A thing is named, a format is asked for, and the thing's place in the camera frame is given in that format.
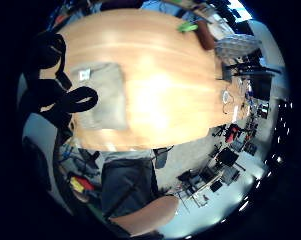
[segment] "desk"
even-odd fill
[[[74,114],[74,136],[81,147],[167,147],[204,137],[209,128],[231,122],[233,114],[222,112],[221,101],[229,83],[216,80],[214,51],[202,49],[194,32],[178,32],[182,23],[159,12],[120,9],[88,16],[60,31],[67,44],[68,76],[83,62],[116,62],[124,74],[129,128],[82,129]],[[42,71],[41,77],[53,77],[55,69]],[[235,101],[227,108],[240,106],[244,98],[237,85],[228,91]],[[244,112],[239,110],[237,118],[245,117]]]

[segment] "table surface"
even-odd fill
[[[68,76],[83,62],[116,62],[124,74],[128,129],[82,129],[74,114],[74,136],[81,147],[104,151],[166,147],[204,137],[209,128],[246,117],[238,85],[216,80],[221,62],[214,51],[201,47],[194,32],[176,30],[183,22],[159,12],[120,9],[85,17],[59,32],[67,44]],[[42,71],[41,78],[53,77],[56,68]],[[226,88],[234,97],[225,106],[228,114],[221,101]]]

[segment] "gray cloth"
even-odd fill
[[[98,103],[77,113],[83,129],[127,129],[123,74],[116,63],[84,63],[71,71],[74,87],[87,86],[97,91]]]
[[[239,58],[257,50],[260,44],[261,41],[252,35],[233,34],[219,40],[215,51],[221,59]]]
[[[131,159],[131,160],[151,159],[152,157],[154,157],[154,154],[152,150],[126,151],[126,152],[101,151],[100,157],[103,158],[104,164],[106,164],[114,160],[121,160],[121,159]]]

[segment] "chair backrest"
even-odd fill
[[[177,197],[164,196],[136,212],[109,220],[126,230],[131,237],[139,236],[167,224],[175,216],[178,205]]]

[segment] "red object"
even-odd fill
[[[94,190],[93,185],[85,178],[74,176],[74,178],[81,184],[86,190]]]
[[[59,16],[56,18],[55,24],[61,23],[64,19],[66,19],[66,16],[64,16],[64,15],[59,15]]]
[[[229,126],[229,129],[226,133],[226,143],[232,143],[233,140],[236,138],[236,136],[238,135],[238,132],[239,132],[240,128],[238,125],[236,124],[231,124]]]

